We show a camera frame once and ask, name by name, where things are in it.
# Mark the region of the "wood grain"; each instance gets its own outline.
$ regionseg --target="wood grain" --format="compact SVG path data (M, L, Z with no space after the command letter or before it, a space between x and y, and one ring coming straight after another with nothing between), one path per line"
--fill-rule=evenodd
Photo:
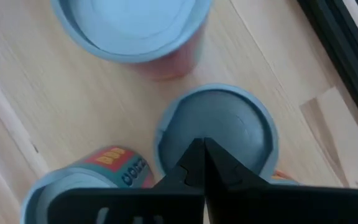
M279 169L302 184L358 187L358 160L347 156L358 156L349 152L358 147L358 123L343 124L348 133L331 120L334 112L354 118L343 100L331 111L342 99L338 75L294 1L215 1L203 44L191 74L152 82L75 45L48 1L0 0L0 203L16 200L4 205L6 215L17 220L35 178L107 145L136 150L160 177L158 120L173 99L205 83L239 86L268 108L280 136ZM324 133L331 138L322 140ZM349 147L339 143L350 133L357 138Z

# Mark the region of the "red label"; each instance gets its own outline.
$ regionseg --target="red label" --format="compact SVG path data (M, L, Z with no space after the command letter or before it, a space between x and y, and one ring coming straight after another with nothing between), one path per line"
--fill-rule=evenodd
M135 153L132 151L112 147L91 156L85 162L103 166L116 172L134 155Z

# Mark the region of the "wooden floor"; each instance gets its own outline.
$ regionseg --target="wooden floor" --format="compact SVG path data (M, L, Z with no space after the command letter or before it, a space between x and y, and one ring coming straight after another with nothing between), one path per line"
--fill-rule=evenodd
M0 224L19 222L39 177L102 146L132 148L157 173L158 119L205 83L262 101L279 169L305 185L358 188L358 110L295 0L214 1L201 62L160 83L79 48L48 1L0 0Z

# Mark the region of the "can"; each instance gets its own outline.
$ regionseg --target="can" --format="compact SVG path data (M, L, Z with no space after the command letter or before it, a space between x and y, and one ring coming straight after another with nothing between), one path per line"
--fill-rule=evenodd
M136 152L111 146L38 180L27 194L21 224L47 224L47 209L61 193L77 188L150 188L154 177Z
M200 57L212 0L51 0L70 37L97 57L154 80L184 76Z

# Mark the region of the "can label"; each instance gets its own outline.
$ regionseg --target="can label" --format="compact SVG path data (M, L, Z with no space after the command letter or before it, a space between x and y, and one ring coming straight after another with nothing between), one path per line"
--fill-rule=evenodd
M95 171L118 187L152 187L154 177L150 167L141 156L120 147L109 147L74 164Z

